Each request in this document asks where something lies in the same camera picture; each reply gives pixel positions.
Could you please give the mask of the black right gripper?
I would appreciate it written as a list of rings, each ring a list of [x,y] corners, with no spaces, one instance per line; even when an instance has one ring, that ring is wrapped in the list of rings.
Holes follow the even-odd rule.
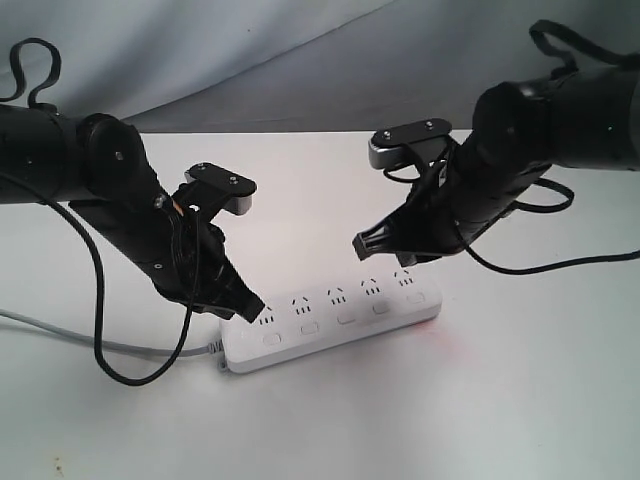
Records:
[[[412,181],[405,202],[392,214],[396,232],[384,219],[355,235],[352,246],[357,258],[364,261],[374,255],[396,254],[401,265],[418,265],[461,253],[464,243],[441,189],[445,183],[445,164],[427,167]],[[399,251],[394,233],[399,237]]]

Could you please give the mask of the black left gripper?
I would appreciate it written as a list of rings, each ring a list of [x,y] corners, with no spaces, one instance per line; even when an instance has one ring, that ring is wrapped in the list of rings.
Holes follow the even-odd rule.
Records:
[[[238,314],[254,323],[265,308],[263,300],[245,284],[229,294],[220,275],[225,257],[220,236],[203,221],[201,213],[182,209],[169,199],[156,199],[153,211],[164,221],[163,256],[151,262],[149,278],[166,300],[196,313]]]

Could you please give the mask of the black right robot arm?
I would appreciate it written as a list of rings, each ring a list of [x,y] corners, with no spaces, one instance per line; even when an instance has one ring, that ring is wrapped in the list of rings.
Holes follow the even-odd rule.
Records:
[[[478,99],[469,136],[429,118],[376,131],[370,165],[412,166],[406,200],[356,234],[359,259],[392,254],[403,266],[456,255],[519,208],[554,165],[639,169],[639,73],[617,67],[503,82]]]

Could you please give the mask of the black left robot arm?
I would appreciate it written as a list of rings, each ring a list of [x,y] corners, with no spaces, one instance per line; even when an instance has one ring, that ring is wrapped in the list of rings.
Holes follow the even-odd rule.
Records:
[[[168,193],[139,132],[110,115],[1,109],[2,203],[65,202],[165,299],[253,322],[264,303],[228,259],[212,220],[220,211],[245,214],[257,185],[211,163],[190,167],[185,178]]]

